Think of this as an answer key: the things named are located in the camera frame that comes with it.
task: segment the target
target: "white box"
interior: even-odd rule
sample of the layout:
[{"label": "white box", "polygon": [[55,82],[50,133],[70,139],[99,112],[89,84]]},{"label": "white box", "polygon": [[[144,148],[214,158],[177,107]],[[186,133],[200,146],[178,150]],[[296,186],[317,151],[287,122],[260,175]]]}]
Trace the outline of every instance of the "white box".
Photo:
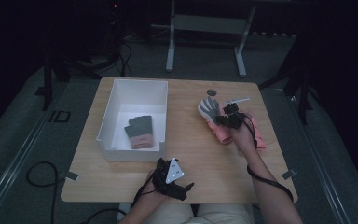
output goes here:
[{"label": "white box", "polygon": [[[168,82],[117,79],[109,96],[97,141],[108,161],[152,161],[165,158]],[[129,119],[152,116],[152,148],[132,149],[124,127]]]}]

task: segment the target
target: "lap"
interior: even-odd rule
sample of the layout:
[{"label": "lap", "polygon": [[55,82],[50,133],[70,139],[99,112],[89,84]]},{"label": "lap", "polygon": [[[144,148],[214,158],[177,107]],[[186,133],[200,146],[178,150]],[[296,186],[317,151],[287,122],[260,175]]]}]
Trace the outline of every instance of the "lap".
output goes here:
[{"label": "lap", "polygon": [[254,223],[253,209],[250,204],[209,203],[201,204],[196,217],[190,204],[164,203],[145,223]]}]

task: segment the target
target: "person's hand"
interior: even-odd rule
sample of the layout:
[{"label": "person's hand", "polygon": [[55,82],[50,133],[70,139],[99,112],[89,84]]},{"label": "person's hand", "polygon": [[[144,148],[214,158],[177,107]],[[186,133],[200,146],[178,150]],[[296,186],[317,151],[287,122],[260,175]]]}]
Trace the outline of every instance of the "person's hand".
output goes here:
[{"label": "person's hand", "polygon": [[[245,113],[245,115],[249,117],[249,119],[252,117],[249,113]],[[253,128],[253,124],[249,119],[245,119],[245,122],[249,127]],[[238,150],[244,153],[248,150],[255,150],[254,138],[245,124],[242,124],[238,130],[230,128],[229,132],[234,143],[237,145]]]}]

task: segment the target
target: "white triangular marker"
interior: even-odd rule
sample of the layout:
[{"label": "white triangular marker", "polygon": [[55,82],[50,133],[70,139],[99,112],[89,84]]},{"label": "white triangular marker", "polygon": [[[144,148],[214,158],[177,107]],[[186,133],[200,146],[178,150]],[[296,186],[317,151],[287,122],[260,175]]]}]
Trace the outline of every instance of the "white triangular marker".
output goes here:
[{"label": "white triangular marker", "polygon": [[176,162],[176,159],[172,158],[170,168],[168,169],[167,178],[165,179],[165,183],[172,183],[173,181],[179,179],[184,175],[185,173],[183,173],[180,169],[179,164]]}]

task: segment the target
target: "person's arm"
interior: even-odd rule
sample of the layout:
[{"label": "person's arm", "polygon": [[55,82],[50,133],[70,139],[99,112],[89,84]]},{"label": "person's arm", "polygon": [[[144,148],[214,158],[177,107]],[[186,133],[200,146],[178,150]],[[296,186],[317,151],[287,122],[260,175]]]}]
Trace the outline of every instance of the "person's arm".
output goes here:
[{"label": "person's arm", "polygon": [[119,224],[141,224],[143,223],[152,213],[154,213],[158,207],[168,198],[168,196],[163,195],[155,190],[153,185],[153,179],[145,186],[143,193],[130,210],[130,212],[123,217],[118,223]]},{"label": "person's arm", "polygon": [[[255,149],[253,137],[244,124],[238,130],[230,129],[234,143],[248,161],[249,168],[258,176],[277,181]],[[302,223],[294,203],[282,189],[252,177],[255,194],[266,223]]]}]

